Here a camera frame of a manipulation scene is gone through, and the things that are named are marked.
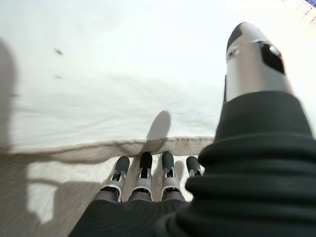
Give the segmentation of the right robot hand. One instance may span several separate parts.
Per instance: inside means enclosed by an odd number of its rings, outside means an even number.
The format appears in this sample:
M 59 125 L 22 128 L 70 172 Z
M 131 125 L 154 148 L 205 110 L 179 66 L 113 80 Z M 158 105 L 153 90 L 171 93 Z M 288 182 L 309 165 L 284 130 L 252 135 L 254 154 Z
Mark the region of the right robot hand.
M 121 192 L 128 159 L 70 233 L 72 237 L 313 237 L 316 141 L 289 85 L 280 51 L 253 24 L 232 31 L 221 116 L 212 144 L 187 158 L 181 194 L 170 152 L 162 154 L 162 198 L 150 194 L 152 156 L 136 187 Z

